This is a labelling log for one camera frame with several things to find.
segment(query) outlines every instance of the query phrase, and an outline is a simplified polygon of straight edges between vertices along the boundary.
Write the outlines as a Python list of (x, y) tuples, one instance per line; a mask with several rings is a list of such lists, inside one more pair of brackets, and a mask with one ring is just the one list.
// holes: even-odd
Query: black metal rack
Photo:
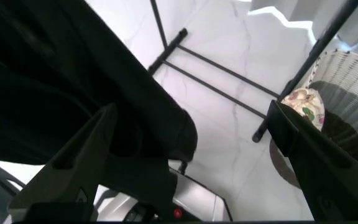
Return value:
[(309, 53), (309, 57), (306, 59), (306, 61), (303, 63), (302, 67), (299, 69), (298, 73), (296, 73), (296, 75), (293, 77), (292, 80), (290, 80), (287, 85), (285, 86), (284, 90), (281, 92), (281, 94), (277, 94), (275, 92), (273, 92), (272, 90), (267, 89), (266, 87), (263, 87), (262, 85), (259, 85), (258, 83), (253, 82), (252, 80), (243, 77), (242, 75), (233, 72), (232, 70), (180, 45), (180, 42), (187, 36), (188, 32), (186, 30), (186, 28), (183, 28), (179, 34), (169, 43), (167, 44), (167, 40), (165, 38), (165, 33), (163, 31), (163, 27), (162, 27), (162, 23), (161, 23), (161, 18), (160, 18), (160, 14), (158, 12), (158, 8), (157, 8), (157, 3), (155, 2), (155, 0), (150, 0), (151, 5), (152, 5), (152, 9), (154, 12), (154, 16), (155, 16), (155, 20), (157, 22), (157, 26), (158, 26), (158, 31), (160, 32), (160, 36), (161, 36), (161, 40), (162, 40), (162, 44), (164, 46), (164, 51), (160, 54), (160, 56), (157, 57), (156, 61), (149, 67), (148, 71), (151, 75), (153, 75), (158, 68), (161, 65), (168, 65), (169, 67), (175, 69), (176, 71), (186, 75), (187, 77), (191, 78), (192, 80), (204, 85), (205, 87), (215, 91), (216, 93), (219, 93), (221, 96), (231, 100), (232, 102), (238, 104), (239, 106), (253, 112), (254, 114), (256, 114), (257, 116), (263, 118), (264, 120), (262, 121), (262, 123), (260, 124), (258, 130), (256, 130), (255, 134), (252, 137), (252, 140), (254, 142), (259, 142), (262, 139), (262, 136), (264, 135), (264, 133), (267, 130), (266, 127), (266, 115), (264, 115), (263, 113), (253, 109), (252, 107), (244, 104), (243, 102), (235, 99), (234, 97), (228, 95), (227, 93), (218, 90), (216, 87), (206, 83), (205, 81), (202, 81), (201, 79), (195, 77), (194, 75), (184, 71), (183, 69), (175, 66), (174, 64), (170, 63), (167, 61), (167, 58), (170, 56), (170, 54), (176, 49), (180, 49), (184, 52), (189, 53), (190, 55), (199, 58), (213, 66), (215, 66), (216, 68), (240, 79), (243, 82), (246, 82), (262, 91), (264, 91), (265, 93), (268, 93), (274, 97), (277, 98), (278, 101), (281, 101), (284, 99), (285, 96), (287, 96), (288, 94), (290, 94), (292, 92), (292, 90), (297, 86), (297, 84), (300, 82), (300, 80), (303, 78), (303, 76), (307, 73), (307, 71), (309, 70), (309, 68), (312, 66), (312, 64), (317, 60), (317, 58), (320, 56), (320, 54), (324, 51), (324, 49), (326, 48), (326, 46), (329, 44), (329, 42), (333, 39), (333, 37), (337, 34), (337, 32), (339, 31), (339, 29), (342, 27), (342, 25), (346, 22), (346, 20), (351, 16), (351, 14), (354, 12), (354, 10), (357, 8), (358, 6), (358, 0), (347, 0), (343, 5), (342, 8), (339, 10), (339, 12), (336, 14), (336, 16), (334, 16), (333, 20), (331, 21), (330, 25), (328, 26), (328, 28), (324, 31), (324, 34), (319, 38), (319, 40), (317, 40), (317, 42), (315, 43), (315, 45), (313, 46), (313, 48), (311, 49), (310, 53)]

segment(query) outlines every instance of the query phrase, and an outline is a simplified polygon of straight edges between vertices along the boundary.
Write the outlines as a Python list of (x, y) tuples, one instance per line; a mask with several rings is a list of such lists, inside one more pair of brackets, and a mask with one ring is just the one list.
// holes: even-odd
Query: metal bar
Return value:
[(157, 22), (158, 31), (160, 32), (162, 44), (164, 45), (164, 48), (166, 49), (168, 47), (168, 44), (167, 44), (167, 39), (165, 38), (164, 29), (162, 27), (160, 13), (158, 12), (157, 3), (155, 2), (155, 0), (150, 0), (150, 3), (152, 4), (154, 17), (155, 17), (155, 21)]
[(264, 91), (265, 93), (268, 93), (268, 94), (270, 94), (270, 95), (272, 95), (272, 96), (274, 96), (276, 98), (279, 97), (279, 94), (273, 92), (272, 90), (269, 90), (266, 87), (263, 87), (263, 86), (259, 85), (258, 83), (253, 82), (253, 81), (249, 80), (248, 78), (243, 77), (242, 75), (237, 74), (236, 72), (233, 72), (232, 70), (230, 70), (230, 69), (228, 69), (226, 67), (223, 67), (222, 65), (220, 65), (220, 64), (218, 64), (218, 63), (216, 63), (216, 62), (214, 62), (214, 61), (212, 61), (212, 60), (210, 60), (210, 59), (208, 59), (208, 58), (206, 58), (206, 57), (204, 57), (204, 56), (202, 56), (202, 55), (200, 55), (200, 54), (198, 54), (198, 53), (196, 53), (196, 52), (194, 52), (194, 51), (192, 51), (190, 49), (187, 49), (186, 47), (184, 47), (182, 45), (178, 45), (178, 48), (183, 50), (183, 51), (185, 51), (185, 52), (187, 52), (187, 53), (189, 53), (189, 54), (191, 54), (194, 57), (197, 57), (197, 58), (199, 58), (199, 59), (201, 59), (201, 60), (203, 60), (205, 62), (208, 62), (209, 64), (215, 66), (216, 68), (218, 68), (218, 69), (220, 69), (220, 70), (222, 70), (224, 72), (229, 73), (230, 75), (232, 75), (232, 76), (240, 79), (241, 81), (246, 82), (246, 83), (248, 83), (248, 84), (250, 84), (250, 85), (252, 85), (252, 86), (254, 86), (254, 87), (256, 87), (256, 88), (258, 88), (260, 90), (262, 90), (262, 91)]
[(241, 107), (243, 107), (243, 108), (245, 108), (245, 109), (247, 109), (247, 110), (253, 112), (253, 113), (256, 114), (257, 116), (260, 116), (260, 117), (263, 118), (263, 119), (266, 118), (266, 115), (262, 114), (261, 112), (259, 112), (259, 111), (255, 110), (255, 109), (253, 109), (252, 107), (250, 107), (250, 106), (244, 104), (243, 102), (241, 102), (241, 101), (235, 99), (234, 97), (232, 97), (232, 96), (230, 96), (230, 95), (224, 93), (223, 91), (218, 90), (217, 88), (215, 88), (215, 87), (213, 87), (212, 85), (210, 85), (210, 84), (208, 84), (208, 83), (206, 83), (206, 82), (200, 80), (199, 78), (193, 76), (192, 74), (190, 74), (190, 73), (188, 73), (188, 72), (186, 72), (186, 71), (184, 71), (184, 70), (178, 68), (177, 66), (175, 66), (175, 65), (173, 65), (173, 64), (171, 64), (171, 63), (169, 63), (169, 62), (167, 62), (167, 61), (163, 61), (163, 63), (164, 63), (165, 65), (168, 65), (169, 67), (175, 69), (176, 71), (178, 71), (178, 72), (180, 72), (180, 73), (186, 75), (187, 77), (191, 78), (192, 80), (194, 80), (194, 81), (196, 81), (196, 82), (198, 82), (198, 83), (204, 85), (205, 87), (209, 88), (210, 90), (213, 90), (213, 91), (215, 91), (216, 93), (222, 95), (223, 97), (225, 97), (225, 98), (231, 100), (232, 102), (238, 104), (239, 106), (241, 106)]
[[(346, 22), (346, 20), (352, 15), (352, 13), (355, 11), (357, 7), (358, 7), (358, 0), (347, 0), (344, 3), (343, 7), (341, 8), (337, 16), (332, 20), (329, 27), (325, 30), (324, 34), (313, 46), (312, 51), (309, 54), (309, 57), (306, 59), (302, 67), (299, 69), (298, 73), (295, 75), (295, 77), (292, 79), (289, 85), (287, 85), (286, 88), (284, 88), (284, 90), (281, 92), (280, 97), (278, 97), (277, 99), (278, 101), (282, 101), (285, 96), (291, 93), (294, 87), (296, 87), (299, 81), (303, 78), (303, 76), (306, 74), (306, 72), (309, 70), (312, 64), (317, 60), (317, 58), (320, 56), (320, 54), (323, 52), (326, 46), (338, 33), (339, 29)], [(266, 129), (267, 129), (266, 120), (263, 120), (262, 124), (260, 124), (258, 130), (255, 132), (254, 136), (252, 137), (252, 140), (254, 142), (259, 142), (262, 139), (264, 133), (266, 132)]]
[(169, 43), (168, 47), (160, 54), (160, 56), (155, 59), (153, 64), (147, 70), (150, 75), (154, 75), (154, 73), (158, 70), (158, 68), (162, 65), (163, 61), (165, 61), (169, 55), (175, 50), (178, 44), (187, 36), (187, 30), (182, 29), (179, 34), (174, 38), (172, 42)]

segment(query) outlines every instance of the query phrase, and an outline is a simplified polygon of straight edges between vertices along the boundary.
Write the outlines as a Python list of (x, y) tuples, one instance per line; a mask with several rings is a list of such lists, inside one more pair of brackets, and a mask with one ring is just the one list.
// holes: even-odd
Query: white curtain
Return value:
[[(345, 0), (252, 0), (250, 10), (273, 6), (288, 21), (312, 21), (312, 31), (318, 39), (344, 2)], [(347, 45), (358, 44), (358, 8), (338, 32), (338, 37)]]

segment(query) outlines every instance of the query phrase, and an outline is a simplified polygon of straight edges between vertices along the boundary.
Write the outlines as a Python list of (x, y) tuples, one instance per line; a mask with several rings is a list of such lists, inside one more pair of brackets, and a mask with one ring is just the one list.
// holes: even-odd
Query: laundry basket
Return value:
[(322, 133), (358, 161), (358, 54), (326, 52), (303, 87), (318, 90), (323, 99)]

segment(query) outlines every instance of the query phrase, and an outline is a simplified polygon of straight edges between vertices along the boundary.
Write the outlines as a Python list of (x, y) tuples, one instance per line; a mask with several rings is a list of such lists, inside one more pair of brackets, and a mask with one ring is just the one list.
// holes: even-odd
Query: black garment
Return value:
[(0, 160), (46, 163), (110, 102), (119, 121), (101, 183), (163, 207), (176, 186), (167, 159), (196, 148), (189, 115), (84, 1), (0, 1)]

